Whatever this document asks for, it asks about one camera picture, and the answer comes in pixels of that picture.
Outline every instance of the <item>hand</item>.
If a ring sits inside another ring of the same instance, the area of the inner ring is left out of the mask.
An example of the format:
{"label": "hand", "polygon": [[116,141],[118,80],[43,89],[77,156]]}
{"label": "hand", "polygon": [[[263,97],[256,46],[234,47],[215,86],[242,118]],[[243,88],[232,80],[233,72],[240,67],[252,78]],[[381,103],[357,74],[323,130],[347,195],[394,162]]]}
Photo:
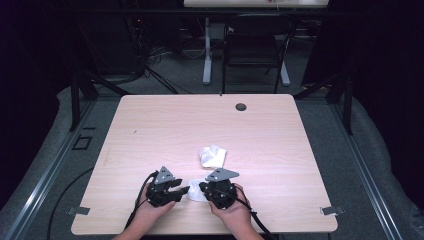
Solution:
{"label": "hand", "polygon": [[[250,206],[249,200],[245,198],[242,192],[243,187],[236,183],[234,185],[237,188],[237,197]],[[222,220],[236,239],[263,239],[252,226],[249,210],[240,202],[235,201],[227,209],[218,209],[212,202],[209,202],[209,206],[211,212]]]}
{"label": "hand", "polygon": [[153,225],[156,221],[165,213],[169,212],[174,206],[175,202],[172,201],[162,207],[153,207],[149,202],[146,201],[146,192],[149,188],[149,184],[143,189],[141,193],[140,203],[141,206],[138,208],[133,221],[131,224],[114,239],[137,239],[139,240]]}

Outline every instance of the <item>black curtain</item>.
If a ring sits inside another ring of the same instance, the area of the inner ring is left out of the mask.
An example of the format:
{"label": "black curtain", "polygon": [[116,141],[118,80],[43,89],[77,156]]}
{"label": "black curtain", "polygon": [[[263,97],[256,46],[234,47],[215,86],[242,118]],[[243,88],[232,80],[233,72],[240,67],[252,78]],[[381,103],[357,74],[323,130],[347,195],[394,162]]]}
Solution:
{"label": "black curtain", "polygon": [[70,84],[71,65],[37,1],[0,3],[0,207],[25,175]]}
{"label": "black curtain", "polygon": [[421,1],[332,0],[330,12],[364,17],[324,21],[303,79],[351,71],[354,96],[387,145],[392,172],[424,209],[424,9]]}

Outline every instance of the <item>white cloth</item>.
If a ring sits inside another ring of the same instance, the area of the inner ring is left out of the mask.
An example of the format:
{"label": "white cloth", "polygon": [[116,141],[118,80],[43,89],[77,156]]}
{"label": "white cloth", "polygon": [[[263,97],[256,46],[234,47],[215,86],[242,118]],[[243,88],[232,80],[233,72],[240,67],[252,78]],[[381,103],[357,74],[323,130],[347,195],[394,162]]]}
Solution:
{"label": "white cloth", "polygon": [[200,190],[199,183],[206,182],[205,179],[192,179],[188,181],[187,186],[190,186],[190,189],[187,192],[188,199],[196,202],[207,202],[205,195],[202,190]]}
{"label": "white cloth", "polygon": [[222,168],[222,166],[224,166],[226,154],[227,150],[217,145],[204,147],[200,150],[200,163],[206,168]]}

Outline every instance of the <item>desk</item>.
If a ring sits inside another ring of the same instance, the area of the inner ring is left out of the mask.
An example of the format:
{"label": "desk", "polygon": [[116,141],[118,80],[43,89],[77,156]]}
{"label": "desk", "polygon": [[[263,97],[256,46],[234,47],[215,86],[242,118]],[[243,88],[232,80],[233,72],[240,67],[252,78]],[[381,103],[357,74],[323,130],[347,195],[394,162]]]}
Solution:
{"label": "desk", "polygon": [[[238,103],[247,109],[236,110]],[[212,172],[199,151],[213,144],[227,150],[224,168],[240,174],[232,182],[271,232],[337,228],[334,216],[320,212],[331,204],[292,96],[138,95],[117,108],[80,205],[90,212],[76,215],[72,232],[120,233],[150,173],[166,166],[186,186]],[[228,233],[207,203],[186,196],[149,232]]]}
{"label": "desk", "polygon": [[[329,0],[184,0],[185,7],[192,8],[313,8],[324,9]],[[205,67],[203,70],[203,84],[209,85],[211,82],[212,57],[210,51],[209,18],[205,21]],[[283,62],[281,68],[281,80],[283,86],[290,86],[287,68]]]}
{"label": "desk", "polygon": [[184,0],[186,7],[326,8],[329,0]]}

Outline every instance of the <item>table top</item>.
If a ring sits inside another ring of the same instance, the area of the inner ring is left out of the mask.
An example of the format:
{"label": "table top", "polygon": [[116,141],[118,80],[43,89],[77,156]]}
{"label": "table top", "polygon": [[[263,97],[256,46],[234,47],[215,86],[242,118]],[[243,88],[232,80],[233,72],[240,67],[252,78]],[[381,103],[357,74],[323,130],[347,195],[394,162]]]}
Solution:
{"label": "table top", "polygon": [[[202,167],[199,151],[211,145],[227,150],[223,167],[240,174],[231,182],[243,186],[271,232],[337,228],[320,211],[331,204],[291,95],[130,95],[121,99],[82,199],[90,212],[76,215],[72,232],[120,233],[150,173],[166,166],[181,186],[204,178],[213,169]],[[207,203],[183,196],[149,234],[229,232]]]}
{"label": "table top", "polygon": [[185,7],[326,8],[329,0],[184,0]]}

